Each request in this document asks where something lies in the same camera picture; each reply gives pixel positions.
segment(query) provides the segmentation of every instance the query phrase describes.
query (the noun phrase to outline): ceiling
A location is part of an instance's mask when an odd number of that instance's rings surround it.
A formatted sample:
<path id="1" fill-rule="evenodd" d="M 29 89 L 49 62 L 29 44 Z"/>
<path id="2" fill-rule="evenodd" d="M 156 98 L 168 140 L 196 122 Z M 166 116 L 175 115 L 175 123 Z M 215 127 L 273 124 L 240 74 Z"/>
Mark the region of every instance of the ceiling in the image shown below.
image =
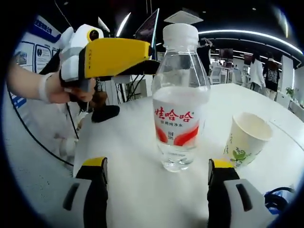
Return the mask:
<path id="1" fill-rule="evenodd" d="M 160 8 L 156 32 L 157 43 L 162 42 L 162 29 L 169 24 L 164 22 L 164 19 L 182 8 L 187 8 L 204 20 L 193 24 L 199 31 L 218 29 L 255 31 L 280 38 L 304 50 L 304 33 L 301 32 L 303 26 L 298 20 L 302 14 L 300 9 L 297 10 L 288 3 L 270 5 L 263 2 L 187 0 L 180 3 L 175 0 L 152 0 L 152 11 Z M 135 31 L 151 14 L 150 0 L 56 0 L 56 3 L 74 29 L 82 24 L 97 27 L 97 16 L 99 16 L 112 35 L 116 33 L 124 17 L 131 12 L 121 33 L 121 37 L 124 38 L 132 38 Z M 61 32 L 69 26 L 54 0 L 46 0 L 39 14 Z M 302 54 L 276 40 L 233 32 L 200 35 L 200 38 L 203 37 L 212 39 L 214 52 L 218 48 L 233 48 L 249 53 L 258 51 L 262 56 L 267 56 L 268 52 L 271 52 L 277 61 L 281 60 L 284 53 L 294 60 L 294 67 L 304 66 Z M 164 51 L 161 45 L 157 46 L 157 49 Z"/>

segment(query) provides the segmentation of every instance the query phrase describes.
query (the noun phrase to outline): white shirt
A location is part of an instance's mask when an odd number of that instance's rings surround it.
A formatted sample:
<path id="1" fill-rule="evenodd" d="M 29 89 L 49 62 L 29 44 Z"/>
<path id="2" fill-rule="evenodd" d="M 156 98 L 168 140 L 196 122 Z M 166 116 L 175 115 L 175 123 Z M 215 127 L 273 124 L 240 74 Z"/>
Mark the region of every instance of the white shirt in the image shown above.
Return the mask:
<path id="1" fill-rule="evenodd" d="M 249 74 L 251 82 L 258 84 L 260 87 L 265 86 L 265 79 L 263 77 L 263 67 L 261 61 L 256 59 L 254 63 L 251 62 Z"/>

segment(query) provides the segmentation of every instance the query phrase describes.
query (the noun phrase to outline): paper cup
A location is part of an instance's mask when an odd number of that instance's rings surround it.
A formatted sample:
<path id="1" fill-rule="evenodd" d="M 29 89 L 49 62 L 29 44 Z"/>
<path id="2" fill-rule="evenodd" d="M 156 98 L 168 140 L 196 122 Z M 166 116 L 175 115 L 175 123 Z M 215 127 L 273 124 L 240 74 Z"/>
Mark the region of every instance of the paper cup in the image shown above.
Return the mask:
<path id="1" fill-rule="evenodd" d="M 224 155 L 234 167 L 248 165 L 271 137 L 271 127 L 260 117 L 250 113 L 233 116 Z"/>

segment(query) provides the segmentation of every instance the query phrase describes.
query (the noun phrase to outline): screen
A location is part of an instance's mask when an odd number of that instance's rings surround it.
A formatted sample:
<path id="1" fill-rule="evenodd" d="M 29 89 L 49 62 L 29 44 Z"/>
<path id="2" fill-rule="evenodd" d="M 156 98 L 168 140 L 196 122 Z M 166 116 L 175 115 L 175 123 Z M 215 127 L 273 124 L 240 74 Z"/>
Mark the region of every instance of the screen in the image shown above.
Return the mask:
<path id="1" fill-rule="evenodd" d="M 244 64 L 249 65 L 251 64 L 252 56 L 244 55 Z"/>
<path id="2" fill-rule="evenodd" d="M 155 45 L 155 32 L 160 9 L 157 9 L 135 32 L 135 39 L 146 41 L 153 48 Z"/>
<path id="3" fill-rule="evenodd" d="M 219 57 L 221 58 L 233 58 L 233 49 L 220 49 Z"/>

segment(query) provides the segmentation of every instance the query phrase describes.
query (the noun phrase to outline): chair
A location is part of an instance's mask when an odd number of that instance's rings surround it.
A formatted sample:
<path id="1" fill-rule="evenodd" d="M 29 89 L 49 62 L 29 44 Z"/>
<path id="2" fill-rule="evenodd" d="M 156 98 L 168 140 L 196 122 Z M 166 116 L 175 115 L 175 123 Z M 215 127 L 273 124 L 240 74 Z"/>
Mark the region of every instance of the chair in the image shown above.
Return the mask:
<path id="1" fill-rule="evenodd" d="M 242 86 L 243 85 L 243 78 L 241 71 L 239 69 L 233 69 L 234 74 L 234 80 L 232 80 L 233 83 Z"/>
<path id="2" fill-rule="evenodd" d="M 277 97 L 276 97 L 276 102 L 278 102 L 284 108 L 288 109 L 289 104 L 290 104 L 290 98 L 287 95 L 284 95 L 284 94 L 278 92 Z"/>
<path id="3" fill-rule="evenodd" d="M 214 67 L 212 69 L 211 75 L 210 75 L 210 82 L 212 85 L 220 84 L 221 78 L 220 78 L 220 73 L 221 73 L 222 68 L 221 67 Z"/>

